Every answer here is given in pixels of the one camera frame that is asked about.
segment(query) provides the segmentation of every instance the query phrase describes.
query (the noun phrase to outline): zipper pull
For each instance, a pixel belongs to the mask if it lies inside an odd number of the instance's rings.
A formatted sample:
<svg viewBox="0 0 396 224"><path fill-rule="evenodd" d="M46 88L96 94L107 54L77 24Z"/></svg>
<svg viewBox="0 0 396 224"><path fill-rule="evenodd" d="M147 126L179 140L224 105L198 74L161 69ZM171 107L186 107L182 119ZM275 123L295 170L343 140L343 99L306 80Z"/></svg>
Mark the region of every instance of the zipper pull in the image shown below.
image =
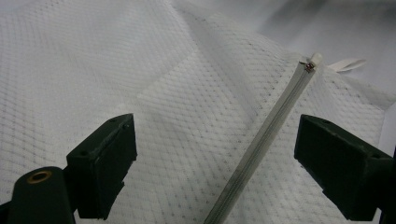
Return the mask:
<svg viewBox="0 0 396 224"><path fill-rule="evenodd" d="M322 63L323 56L319 53L314 53L310 59L308 59L308 63L305 64L305 71L308 73L315 70L315 68Z"/></svg>

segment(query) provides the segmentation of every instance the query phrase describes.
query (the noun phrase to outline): brass insert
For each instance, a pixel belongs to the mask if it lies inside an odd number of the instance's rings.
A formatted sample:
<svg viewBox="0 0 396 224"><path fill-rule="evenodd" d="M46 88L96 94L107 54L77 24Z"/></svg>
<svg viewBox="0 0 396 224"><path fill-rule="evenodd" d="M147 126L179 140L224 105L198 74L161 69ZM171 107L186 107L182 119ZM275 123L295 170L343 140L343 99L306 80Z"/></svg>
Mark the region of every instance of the brass insert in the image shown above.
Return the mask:
<svg viewBox="0 0 396 224"><path fill-rule="evenodd" d="M27 182L29 184L38 184L50 178L51 175L51 171L40 171L29 176L29 178L27 178Z"/></svg>

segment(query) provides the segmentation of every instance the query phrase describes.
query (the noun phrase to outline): zipper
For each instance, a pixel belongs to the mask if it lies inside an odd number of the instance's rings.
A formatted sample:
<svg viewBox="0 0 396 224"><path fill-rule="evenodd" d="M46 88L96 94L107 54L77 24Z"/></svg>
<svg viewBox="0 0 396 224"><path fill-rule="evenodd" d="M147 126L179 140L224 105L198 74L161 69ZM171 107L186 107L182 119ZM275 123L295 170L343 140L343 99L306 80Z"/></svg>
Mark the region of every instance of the zipper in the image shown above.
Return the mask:
<svg viewBox="0 0 396 224"><path fill-rule="evenodd" d="M321 55L314 54L307 63L297 65L288 86L247 148L242 160L206 217L205 224L222 223L229 215L245 185L261 163L289 112L315 74L315 69L320 63Z"/></svg>

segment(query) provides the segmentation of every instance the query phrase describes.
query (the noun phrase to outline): screw hole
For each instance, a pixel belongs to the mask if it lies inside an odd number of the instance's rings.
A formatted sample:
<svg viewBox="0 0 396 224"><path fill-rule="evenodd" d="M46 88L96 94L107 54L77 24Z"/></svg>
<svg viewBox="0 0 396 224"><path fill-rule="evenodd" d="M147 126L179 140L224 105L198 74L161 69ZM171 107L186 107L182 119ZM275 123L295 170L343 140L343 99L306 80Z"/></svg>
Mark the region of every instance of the screw hole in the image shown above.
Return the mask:
<svg viewBox="0 0 396 224"><path fill-rule="evenodd" d="M38 183L43 182L43 181L47 180L48 178L50 178L51 175L52 175L51 171L40 171L40 172L37 172L37 173L29 176L29 178L27 179L27 182L29 184L38 184Z"/></svg>

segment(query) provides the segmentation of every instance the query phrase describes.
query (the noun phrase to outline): white mesh fabric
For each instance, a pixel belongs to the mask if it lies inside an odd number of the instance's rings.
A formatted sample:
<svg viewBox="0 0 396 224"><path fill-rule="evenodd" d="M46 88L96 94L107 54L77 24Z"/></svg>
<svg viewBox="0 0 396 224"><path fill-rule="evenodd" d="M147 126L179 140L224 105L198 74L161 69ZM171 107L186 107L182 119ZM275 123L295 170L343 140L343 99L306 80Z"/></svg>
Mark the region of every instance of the white mesh fabric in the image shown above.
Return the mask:
<svg viewBox="0 0 396 224"><path fill-rule="evenodd" d="M202 223L299 58L168 1L0 15L0 203L21 175L65 167L100 124L134 113L138 158L107 223Z"/></svg>
<svg viewBox="0 0 396 224"><path fill-rule="evenodd" d="M395 96L357 86L356 81L330 69L318 71L291 110L226 223L349 223L293 158L300 116L328 119L377 146L385 109L394 102Z"/></svg>

